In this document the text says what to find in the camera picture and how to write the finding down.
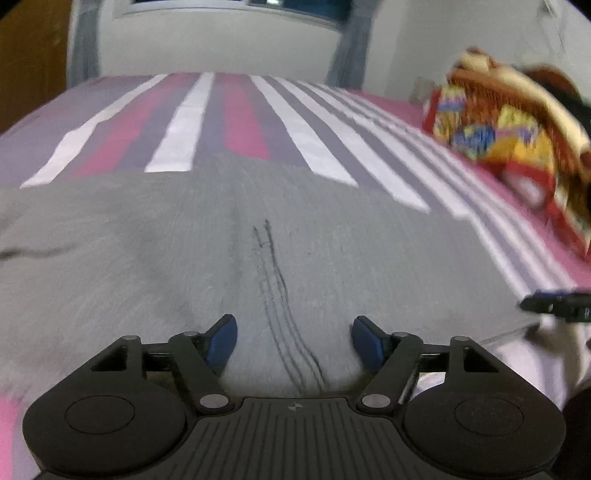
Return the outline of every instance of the pink stripe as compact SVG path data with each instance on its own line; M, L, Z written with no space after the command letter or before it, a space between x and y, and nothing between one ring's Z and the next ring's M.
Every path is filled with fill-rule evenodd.
M92 153L84 165L69 175L72 178L88 177L113 171L129 146L141 135L142 128L152 111L165 100L166 95L177 87L186 74L171 75L137 97L119 113L111 123L111 133L104 143Z
M16 403L0 398L0 480L12 480L12 437L18 413Z
M376 97L362 92L354 92L356 95L362 96L374 103L375 105L390 112L394 116L399 117L412 127L421 128L423 121L422 109L419 106L412 105L407 102L394 102L385 98ZM546 220L537 216L534 212L523 205L505 185L496 179L496 177L489 171L480 168L471 162L465 160L463 157L451 152L458 161L471 169L484 183L489 190L494 192L505 203L511 205L525 221L529 221L540 239L544 242L545 247L554 256L556 261L564 268L565 271L572 277L573 281L581 288L591 288L591 265L587 264L574 253L569 251L558 240L552 231L552 228L547 224Z
M226 148L248 157L269 160L267 144L261 126L242 83L248 77L224 74L224 113L226 118Z

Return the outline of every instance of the striped bed sheet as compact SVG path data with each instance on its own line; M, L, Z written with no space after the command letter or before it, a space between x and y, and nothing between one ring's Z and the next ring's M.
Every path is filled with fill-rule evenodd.
M515 301L537 289L591 287L591 272L487 172L420 129L406 103L274 77L178 73L106 77L66 92L0 137L0 186L108 172L189 171L224 151L381 190L422 212L470 222ZM543 319L494 353L562 406L590 363L588 327ZM426 375L418 391L442 381ZM25 407L0 397L0 480L32 478Z

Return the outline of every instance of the logo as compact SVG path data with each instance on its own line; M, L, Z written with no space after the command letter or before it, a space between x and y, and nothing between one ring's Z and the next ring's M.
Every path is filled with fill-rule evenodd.
M304 408L304 406L301 403L290 403L287 408L289 408L291 411L298 411Z

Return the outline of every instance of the window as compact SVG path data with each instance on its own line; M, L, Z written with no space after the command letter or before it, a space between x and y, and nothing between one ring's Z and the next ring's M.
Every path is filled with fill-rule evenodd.
M250 9L268 7L277 11L343 22L349 17L352 0L126 0L142 9L159 8L229 8Z
M347 20L351 10L351 0L251 0L251 5L285 8L337 22Z

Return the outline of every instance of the white stripe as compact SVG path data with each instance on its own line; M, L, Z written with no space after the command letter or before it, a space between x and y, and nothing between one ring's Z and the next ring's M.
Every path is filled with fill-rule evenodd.
M332 93L337 95L338 97L345 100L347 103L353 105L356 109L362 111L365 115L369 116L372 119L379 120L384 122L384 119L381 118L379 115L374 113L373 111L365 108L360 103L368 105L375 109L376 111L380 112L384 117L388 118L389 120L389 128L393 128L402 136L409 138L410 134L415 140L421 141L423 144L428 144L432 148L434 148L442 157L443 160L451 167L453 167L465 180L467 180L474 188L476 188L480 193L484 195L485 201L488 200L494 207L500 209L502 213L504 213L507 217L511 218L514 221L514 224L518 226L518 229L525 235L526 238L530 240L533 247L538 253L538 259L543 262L545 267L551 271L556 277L560 280L560 286L565 288L573 288L576 283L568 274L568 272L564 269L564 267L556 260L552 252L544 245L543 240L540 238L538 233L535 231L529 220L523 217L519 212L517 212L511 205L504 202L501 198L499 198L494 192L490 191L490 189L482 183L482 181L478 178L478 176L470 171L466 166L462 164L457 158L455 158L445 147L435 142L430 137L427 137L423 134L419 129L408 125L403 120L398 119L390 112L383 110L377 105L374 105L372 102L358 97L352 93L346 91L336 91L329 89Z
M82 148L93 134L99 123L113 118L139 95L160 83L166 77L167 75L156 75L152 79L142 83L135 89L118 98L82 126L66 133L48 162L30 179L25 181L21 185L21 188L32 187L35 185L44 185L46 183L52 182L64 170L64 168L67 167L68 163L70 163L80 154Z
M422 212L431 211L421 196L400 178L353 128L323 108L294 84L280 78L276 80L335 132L343 145L394 199Z
M314 173L332 180L357 186L330 150L322 143L314 129L290 106L289 103L259 76L251 76L271 108L285 125L287 133Z
M496 350L503 356L505 365L545 393L544 369L534 345L525 339L518 339L501 345Z
M437 198L440 199L441 203L455 218L466 218L474 227L482 241L482 245L489 251L492 261L496 264L501 274L506 278L509 286L518 298L523 298L530 292L501 247L488 231L484 223L482 223L482 220L447 183L443 182L437 175L427 168L419 158L414 156L412 152L404 147L389 132L386 132L386 130L379 127L371 120L358 115L327 92L312 85L307 85L307 87L324 99L329 105L343 112L345 115L352 118L358 125L373 133L377 139L379 139L384 146L386 146L386 148L400 160L400 162L402 162L428 189L433 192Z
M160 145L144 171L189 171L201 137L203 117L213 87L213 73L202 73L174 112Z

